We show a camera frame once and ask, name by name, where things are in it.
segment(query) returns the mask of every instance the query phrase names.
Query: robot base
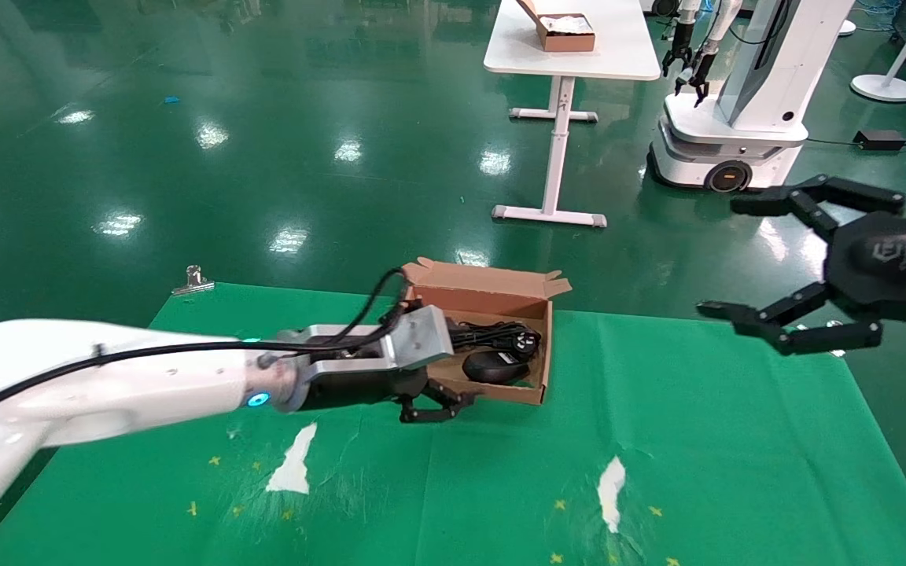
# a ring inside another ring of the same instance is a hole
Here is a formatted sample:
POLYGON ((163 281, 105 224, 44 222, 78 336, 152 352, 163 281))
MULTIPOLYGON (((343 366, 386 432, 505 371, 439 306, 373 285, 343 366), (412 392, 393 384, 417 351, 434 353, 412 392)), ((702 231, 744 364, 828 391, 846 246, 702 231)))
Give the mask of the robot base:
POLYGON ((700 108, 684 108, 686 101, 666 97, 664 115, 652 136, 648 165, 662 183, 732 193, 785 182, 806 139, 805 128, 740 132, 720 119, 714 99, 703 101, 700 108))

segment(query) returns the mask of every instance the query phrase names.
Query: white floor lamp base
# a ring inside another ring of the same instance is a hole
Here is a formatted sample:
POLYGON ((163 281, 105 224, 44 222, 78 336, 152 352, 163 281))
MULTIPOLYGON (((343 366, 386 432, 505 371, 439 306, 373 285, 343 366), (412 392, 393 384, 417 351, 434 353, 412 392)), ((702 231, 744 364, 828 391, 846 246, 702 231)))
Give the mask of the white floor lamp base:
POLYGON ((841 24, 841 29, 838 29, 838 37, 844 37, 846 35, 852 35, 855 33, 856 25, 852 23, 851 20, 845 20, 841 24))
POLYGON ((906 80, 894 78, 884 85, 884 75, 858 75, 852 90, 874 101, 906 101, 906 80))

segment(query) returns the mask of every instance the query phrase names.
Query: cardboard box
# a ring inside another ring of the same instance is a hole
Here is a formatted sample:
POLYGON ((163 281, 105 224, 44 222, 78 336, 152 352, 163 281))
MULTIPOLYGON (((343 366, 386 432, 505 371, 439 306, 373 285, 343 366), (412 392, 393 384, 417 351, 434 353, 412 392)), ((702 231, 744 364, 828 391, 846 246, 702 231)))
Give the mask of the cardboard box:
POLYGON ((561 271, 510 271, 418 258, 417 263, 403 266, 403 272, 412 283, 407 290, 410 298, 438 306, 454 322, 492 325, 518 320, 540 333, 540 348, 529 361, 529 374, 517 384, 503 386, 468 380, 461 366, 470 351, 431 363, 427 369, 429 377, 458 393, 475 391, 489 399, 542 404, 554 344, 551 297, 572 290, 568 279, 558 279, 561 271))
POLYGON ((561 53, 562 51, 593 50, 593 46, 596 44, 596 32, 593 31, 592 25, 589 25, 589 33, 556 33, 547 29, 547 26, 543 25, 543 21, 540 21, 540 18, 557 19, 565 16, 572 16, 582 18, 589 24, 589 20, 585 15, 579 13, 538 14, 538 12, 536 12, 536 7, 533 6, 533 0, 517 0, 517 2, 522 6, 526 15, 529 15, 529 19, 532 19, 533 23, 536 23, 536 35, 540 37, 540 46, 543 47, 544 51, 561 53))

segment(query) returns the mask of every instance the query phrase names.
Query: green epoxy floor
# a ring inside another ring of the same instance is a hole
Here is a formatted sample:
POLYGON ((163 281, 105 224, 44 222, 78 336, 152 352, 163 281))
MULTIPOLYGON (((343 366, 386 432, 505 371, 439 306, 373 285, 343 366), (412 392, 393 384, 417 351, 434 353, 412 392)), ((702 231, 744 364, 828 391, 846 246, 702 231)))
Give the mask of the green epoxy floor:
MULTIPOLYGON (((562 269, 575 291, 560 308, 673 318, 815 278, 823 245, 792 219, 733 218, 725 197, 643 178, 664 79, 576 87, 601 122, 572 128, 562 208, 603 212, 607 230, 493 222, 494 204, 540 204, 551 128, 506 117, 546 104, 549 80, 481 67, 495 11, 0 0, 0 320, 147 325, 192 263, 216 280, 352 292, 417 255, 562 269)), ((906 105, 848 90, 889 67, 886 36, 838 42, 813 137, 906 134, 906 105)), ((906 191, 906 151, 809 144, 790 180, 816 173, 906 191)), ((906 473, 906 326, 846 359, 906 473)))

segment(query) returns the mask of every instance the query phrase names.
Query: green mat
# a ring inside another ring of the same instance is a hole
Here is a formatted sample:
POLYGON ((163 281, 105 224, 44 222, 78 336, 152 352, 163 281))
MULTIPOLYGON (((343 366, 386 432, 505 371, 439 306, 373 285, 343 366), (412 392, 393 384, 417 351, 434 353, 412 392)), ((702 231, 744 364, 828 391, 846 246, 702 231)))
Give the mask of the green mat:
MULTIPOLYGON (((273 336, 362 300, 219 284, 152 327, 273 336)), ((591 312, 556 313, 554 339, 543 407, 261 407, 62 448, 0 524, 0 565, 906 564, 906 481, 841 359, 591 312), (310 494, 264 491, 314 420, 310 494)))

